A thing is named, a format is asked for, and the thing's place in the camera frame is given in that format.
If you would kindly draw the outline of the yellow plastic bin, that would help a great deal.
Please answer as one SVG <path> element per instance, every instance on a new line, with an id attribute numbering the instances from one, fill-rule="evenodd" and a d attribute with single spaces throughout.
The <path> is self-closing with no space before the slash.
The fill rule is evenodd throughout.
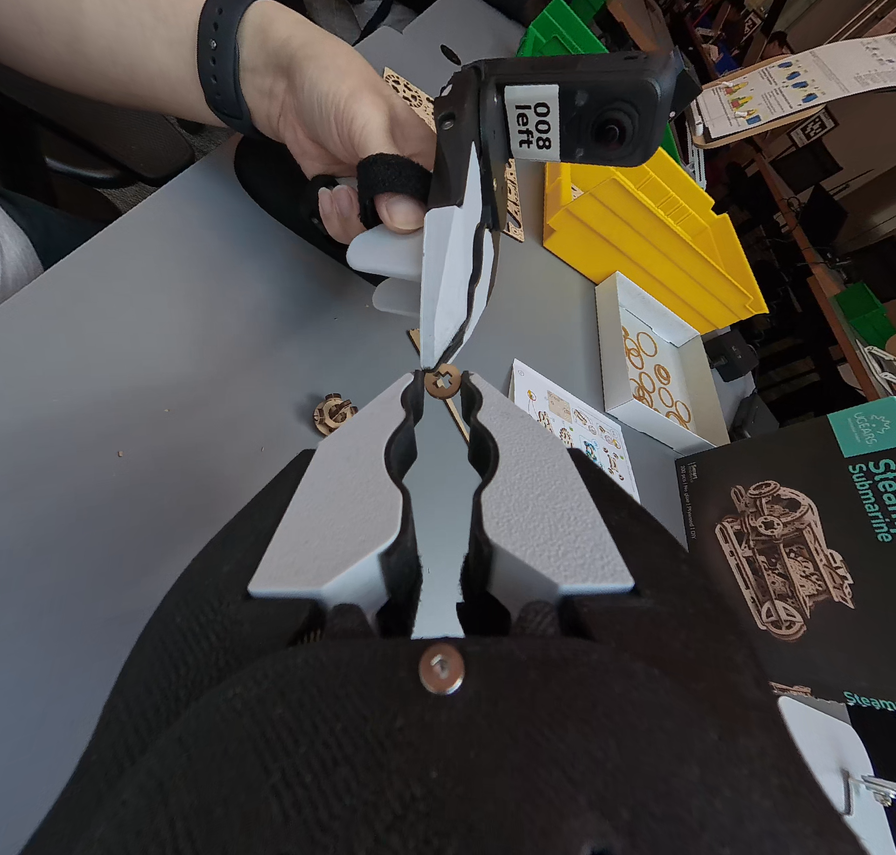
<path id="1" fill-rule="evenodd" d="M 727 214 L 664 149 L 643 165 L 545 165 L 543 245 L 599 284 L 623 274 L 700 334 L 768 308 Z"/>

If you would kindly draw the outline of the black office chair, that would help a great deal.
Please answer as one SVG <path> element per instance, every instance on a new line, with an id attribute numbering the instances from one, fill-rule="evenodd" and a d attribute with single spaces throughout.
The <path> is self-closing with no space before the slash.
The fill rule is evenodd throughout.
<path id="1" fill-rule="evenodd" d="M 78 218 L 121 215 L 105 190 L 168 183 L 196 161 L 163 115 L 74 95 L 1 67 L 2 189 Z"/>

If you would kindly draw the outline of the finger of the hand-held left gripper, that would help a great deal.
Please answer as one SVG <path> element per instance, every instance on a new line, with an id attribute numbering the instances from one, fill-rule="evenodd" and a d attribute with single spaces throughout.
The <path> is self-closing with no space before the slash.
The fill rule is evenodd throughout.
<path id="1" fill-rule="evenodd" d="M 462 178 L 462 202 L 427 211 L 420 296 L 420 361 L 426 370 L 454 357 L 489 298 L 490 231 L 482 222 L 482 183 L 476 147 Z"/>
<path id="2" fill-rule="evenodd" d="M 448 246 L 435 299 L 435 365 L 451 363 L 482 317 L 497 268 L 496 241 L 485 225 Z"/>

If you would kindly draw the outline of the small wooden hub assembly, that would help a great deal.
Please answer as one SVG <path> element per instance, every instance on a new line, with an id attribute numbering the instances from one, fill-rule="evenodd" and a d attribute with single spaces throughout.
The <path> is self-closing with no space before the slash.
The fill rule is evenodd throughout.
<path id="1" fill-rule="evenodd" d="M 327 394 L 315 407 L 313 422 L 318 432 L 329 436 L 358 413 L 359 408 L 338 392 Z"/>

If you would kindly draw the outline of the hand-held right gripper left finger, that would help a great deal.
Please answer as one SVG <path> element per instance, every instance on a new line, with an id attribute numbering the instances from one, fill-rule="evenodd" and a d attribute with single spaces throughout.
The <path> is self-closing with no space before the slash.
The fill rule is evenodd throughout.
<path id="1" fill-rule="evenodd" d="M 418 455 L 421 370 L 406 374 L 326 438 L 300 480 L 248 593 L 359 607 L 384 637 L 409 637 L 422 570 L 409 491 Z"/>

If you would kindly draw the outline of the small black device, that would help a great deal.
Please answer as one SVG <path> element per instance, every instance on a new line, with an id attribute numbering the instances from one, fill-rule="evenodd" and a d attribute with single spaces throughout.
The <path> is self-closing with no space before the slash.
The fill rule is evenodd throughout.
<path id="1" fill-rule="evenodd" d="M 724 382 L 751 376 L 759 366 L 756 349 L 733 327 L 705 338 L 703 348 L 710 367 Z"/>

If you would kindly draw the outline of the white cardboard box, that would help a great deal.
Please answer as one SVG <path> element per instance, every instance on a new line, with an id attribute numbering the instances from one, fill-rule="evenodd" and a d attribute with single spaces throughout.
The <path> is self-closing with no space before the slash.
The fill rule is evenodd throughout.
<path id="1" fill-rule="evenodd" d="M 621 273 L 595 300 L 605 409 L 683 456 L 727 445 L 700 334 Z"/>

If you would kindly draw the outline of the tapered wooden stick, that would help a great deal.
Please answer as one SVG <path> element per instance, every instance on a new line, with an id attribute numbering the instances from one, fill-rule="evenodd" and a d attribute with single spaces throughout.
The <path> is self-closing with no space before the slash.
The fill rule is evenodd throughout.
<path id="1" fill-rule="evenodd" d="M 408 331 L 409 338 L 413 343 L 417 352 L 420 352 L 420 331 L 418 329 L 411 329 Z M 469 431 L 462 419 L 461 413 L 457 410 L 453 399 L 446 399 L 443 401 L 444 405 L 448 409 L 449 413 L 451 413 L 454 423 L 460 433 L 463 435 L 464 439 L 469 442 Z"/>

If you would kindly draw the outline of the black smartwatch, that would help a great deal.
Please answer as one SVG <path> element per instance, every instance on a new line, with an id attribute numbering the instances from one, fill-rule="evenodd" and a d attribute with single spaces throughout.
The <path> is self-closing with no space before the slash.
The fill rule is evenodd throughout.
<path id="1" fill-rule="evenodd" d="M 262 0 L 205 0 L 197 39 L 197 76 L 205 102 L 226 127 L 260 137 L 242 92 L 239 76 L 238 30 L 245 12 Z"/>

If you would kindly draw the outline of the laser-cut wooden sheet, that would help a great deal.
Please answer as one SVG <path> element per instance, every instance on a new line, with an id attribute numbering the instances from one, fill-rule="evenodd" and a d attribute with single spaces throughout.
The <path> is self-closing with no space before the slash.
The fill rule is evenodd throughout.
<path id="1" fill-rule="evenodd" d="M 435 133 L 433 98 L 404 77 L 401 77 L 388 66 L 384 69 L 383 77 L 387 85 L 395 91 L 398 97 L 427 124 L 433 133 Z M 505 166 L 504 176 L 507 195 L 504 233 L 510 238 L 522 243 L 524 241 L 524 230 L 522 226 L 521 202 L 514 158 L 509 158 Z"/>

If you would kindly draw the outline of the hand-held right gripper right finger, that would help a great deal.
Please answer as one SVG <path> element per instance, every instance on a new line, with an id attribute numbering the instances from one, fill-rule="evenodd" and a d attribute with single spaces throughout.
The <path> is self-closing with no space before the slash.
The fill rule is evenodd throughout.
<path id="1" fill-rule="evenodd" d="M 633 577 L 560 439 L 464 372 L 468 460 L 479 476 L 462 568 L 465 607 L 633 590 Z"/>

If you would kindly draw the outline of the instruction booklet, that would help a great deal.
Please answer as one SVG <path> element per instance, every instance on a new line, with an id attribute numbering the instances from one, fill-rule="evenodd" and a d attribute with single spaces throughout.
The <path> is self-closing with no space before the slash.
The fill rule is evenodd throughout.
<path id="1" fill-rule="evenodd" d="M 508 397 L 566 448 L 583 452 L 640 502 L 622 427 L 617 422 L 518 359 L 512 363 Z"/>

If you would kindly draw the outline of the person's left hand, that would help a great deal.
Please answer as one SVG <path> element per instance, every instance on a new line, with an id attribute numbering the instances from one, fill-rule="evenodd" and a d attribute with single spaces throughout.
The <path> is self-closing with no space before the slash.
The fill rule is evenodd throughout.
<path id="1" fill-rule="evenodd" d="M 239 81 L 255 128 L 307 177 L 353 178 L 372 154 L 431 170 L 435 134 L 349 44 L 272 0 L 238 28 Z"/>

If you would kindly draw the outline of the person's white t-shirt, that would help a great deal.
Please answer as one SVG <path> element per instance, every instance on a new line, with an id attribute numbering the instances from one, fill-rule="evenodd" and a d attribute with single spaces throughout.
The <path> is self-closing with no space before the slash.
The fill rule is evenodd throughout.
<path id="1" fill-rule="evenodd" d="M 27 235 L 1 208 L 1 303 L 27 287 L 43 272 L 39 256 Z"/>

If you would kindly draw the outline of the grey desk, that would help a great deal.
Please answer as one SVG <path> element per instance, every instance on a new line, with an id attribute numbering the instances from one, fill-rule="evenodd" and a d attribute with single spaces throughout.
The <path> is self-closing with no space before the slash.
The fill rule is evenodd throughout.
<path id="1" fill-rule="evenodd" d="M 435 96 L 521 28 L 438 0 L 359 45 Z M 128 211 L 1 308 L 1 850 L 18 853 L 69 779 L 153 611 L 206 543 L 320 436 L 340 392 L 363 407 L 418 368 L 402 316 L 275 222 L 233 168 L 237 139 Z M 542 166 L 517 176 L 525 240 L 460 366 L 507 393 L 518 358 L 605 413 L 594 285 L 541 245 Z M 413 637 L 459 637 L 479 480 L 450 413 L 416 427 L 423 585 Z"/>

